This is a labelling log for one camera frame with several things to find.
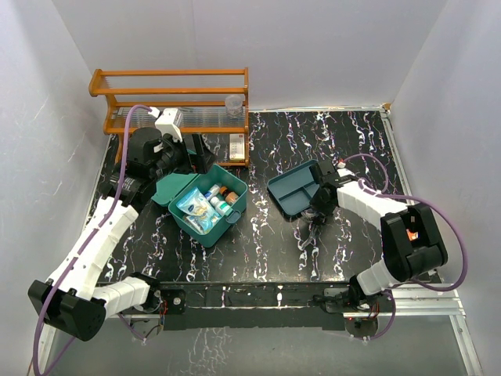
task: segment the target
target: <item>wooden rack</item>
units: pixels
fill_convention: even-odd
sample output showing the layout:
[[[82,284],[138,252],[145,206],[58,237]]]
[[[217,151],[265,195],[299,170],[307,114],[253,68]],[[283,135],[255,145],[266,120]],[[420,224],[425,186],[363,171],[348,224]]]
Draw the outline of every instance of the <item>wooden rack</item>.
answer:
[[[203,78],[209,81],[217,81],[221,76],[224,83],[224,76],[241,76],[236,81],[241,80],[241,85],[225,87],[224,85],[211,85],[208,87],[170,87],[167,83],[161,82],[162,78],[176,77],[176,83],[186,78],[191,85],[197,82],[204,83]],[[114,87],[113,82],[122,78],[128,87]],[[143,82],[147,86],[160,87],[132,87],[142,86]],[[221,166],[248,166],[249,165],[249,77],[248,68],[244,69],[222,69],[222,70],[100,70],[96,69],[88,86],[91,96],[105,96],[108,103],[108,111],[103,125],[103,131],[107,135],[118,135],[120,147],[117,152],[117,160],[121,155],[121,148],[124,141],[124,124],[128,109],[136,104],[146,106],[181,107],[185,113],[182,133],[202,133],[202,134],[244,134],[245,151],[244,159],[240,161],[225,161],[219,163]],[[240,94],[243,96],[243,112],[237,119],[230,118],[225,112],[225,101],[222,96],[230,94]],[[132,96],[126,100],[119,100],[117,96]],[[151,100],[154,96],[161,96],[162,99]],[[144,114],[142,117],[132,118],[131,133],[139,126],[152,125],[154,119]]]

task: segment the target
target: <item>empty tray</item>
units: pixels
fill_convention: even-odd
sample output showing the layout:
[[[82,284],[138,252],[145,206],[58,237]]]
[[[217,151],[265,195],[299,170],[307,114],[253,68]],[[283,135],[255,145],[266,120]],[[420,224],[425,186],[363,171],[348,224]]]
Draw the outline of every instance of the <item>empty tray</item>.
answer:
[[[310,200],[319,188],[310,172],[310,166],[316,162],[311,160],[300,164],[268,181],[268,191],[286,215],[295,216],[309,208]]]

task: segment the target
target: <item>teal plastic box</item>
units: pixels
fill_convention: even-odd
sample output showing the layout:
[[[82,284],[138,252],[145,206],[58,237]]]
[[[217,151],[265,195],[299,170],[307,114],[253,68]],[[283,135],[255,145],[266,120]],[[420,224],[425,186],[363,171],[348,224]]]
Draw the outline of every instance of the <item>teal plastic box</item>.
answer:
[[[176,204],[193,187],[197,186],[200,192],[204,194],[216,183],[227,186],[229,190],[238,194],[239,197],[235,204],[232,205],[232,211],[226,212],[209,233],[200,235],[183,220],[182,217],[185,213],[179,210]],[[204,247],[212,247],[222,234],[240,219],[247,208],[247,184],[224,168],[214,164],[205,175],[167,175],[157,183],[157,193],[153,196],[153,200],[161,206],[167,206],[178,226],[193,239]]]

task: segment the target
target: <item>gray floor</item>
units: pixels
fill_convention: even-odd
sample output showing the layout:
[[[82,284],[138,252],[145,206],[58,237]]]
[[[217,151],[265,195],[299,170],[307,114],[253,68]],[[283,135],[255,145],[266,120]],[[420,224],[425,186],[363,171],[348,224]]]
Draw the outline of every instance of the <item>gray floor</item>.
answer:
[[[380,327],[386,324],[381,319]],[[465,375],[447,316],[397,317],[367,345],[315,328],[162,332],[142,345],[119,320],[76,341],[52,376],[70,375]],[[66,335],[57,334],[51,359]]]

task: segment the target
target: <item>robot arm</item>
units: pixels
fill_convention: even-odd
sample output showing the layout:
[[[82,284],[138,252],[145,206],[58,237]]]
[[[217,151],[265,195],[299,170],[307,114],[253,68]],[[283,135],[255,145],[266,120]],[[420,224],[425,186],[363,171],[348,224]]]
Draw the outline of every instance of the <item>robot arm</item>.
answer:
[[[330,161],[314,164],[310,171],[320,185],[311,200],[312,208],[324,215],[331,215],[336,207],[348,209],[381,232],[383,258],[350,279],[348,304],[359,306],[371,295],[447,263],[430,207],[367,192],[349,170],[336,168]]]
[[[99,188],[103,198],[68,256],[45,282],[35,280],[28,291],[35,310],[40,313],[54,282],[71,260],[77,258],[50,302],[44,322],[82,341],[93,338],[106,318],[132,306],[153,304],[158,287],[153,278],[134,273],[121,282],[96,288],[99,275],[118,241],[156,193],[158,180],[172,172],[206,173],[215,160],[200,135],[193,135],[196,153],[188,153],[178,128],[182,121],[180,111],[160,112],[152,108],[150,113],[157,117],[156,128],[140,128],[132,134],[120,199],[108,221],[99,227],[117,192],[119,166],[110,181]],[[99,231],[79,255],[78,250],[95,229]]]

